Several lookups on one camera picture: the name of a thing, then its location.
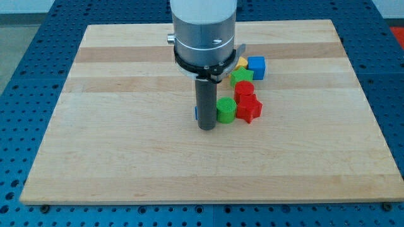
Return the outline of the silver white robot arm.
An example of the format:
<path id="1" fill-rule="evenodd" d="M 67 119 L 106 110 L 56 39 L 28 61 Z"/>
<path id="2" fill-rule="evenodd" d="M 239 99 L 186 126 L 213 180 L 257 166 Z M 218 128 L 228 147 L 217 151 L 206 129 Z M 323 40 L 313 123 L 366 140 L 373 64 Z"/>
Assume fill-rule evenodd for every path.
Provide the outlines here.
<path id="1" fill-rule="evenodd" d="M 245 51 L 235 48 L 237 0 L 170 0 L 175 63 L 194 80 L 198 126 L 212 130 L 217 121 L 217 84 L 235 68 Z"/>

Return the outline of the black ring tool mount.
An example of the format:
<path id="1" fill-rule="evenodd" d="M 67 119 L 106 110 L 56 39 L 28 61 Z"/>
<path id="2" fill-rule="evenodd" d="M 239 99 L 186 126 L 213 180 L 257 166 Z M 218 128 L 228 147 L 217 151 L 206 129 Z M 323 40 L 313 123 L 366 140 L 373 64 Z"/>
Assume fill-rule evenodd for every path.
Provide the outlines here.
<path id="1" fill-rule="evenodd" d="M 175 63 L 179 71 L 192 80 L 210 81 L 212 83 L 220 83 L 226 78 L 236 67 L 239 58 L 246 50 L 246 44 L 241 44 L 234 49 L 230 56 L 224 61 L 212 66 L 195 66 L 187 63 L 180 57 L 174 47 Z"/>

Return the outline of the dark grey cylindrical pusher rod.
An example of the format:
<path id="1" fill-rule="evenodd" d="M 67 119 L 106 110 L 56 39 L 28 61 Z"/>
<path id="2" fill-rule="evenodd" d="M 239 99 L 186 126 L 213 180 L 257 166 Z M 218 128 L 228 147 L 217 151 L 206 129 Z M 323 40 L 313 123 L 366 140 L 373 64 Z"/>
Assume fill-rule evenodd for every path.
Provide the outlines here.
<path id="1" fill-rule="evenodd" d="M 212 130 L 217 122 L 217 85 L 210 81 L 195 81 L 198 126 Z"/>

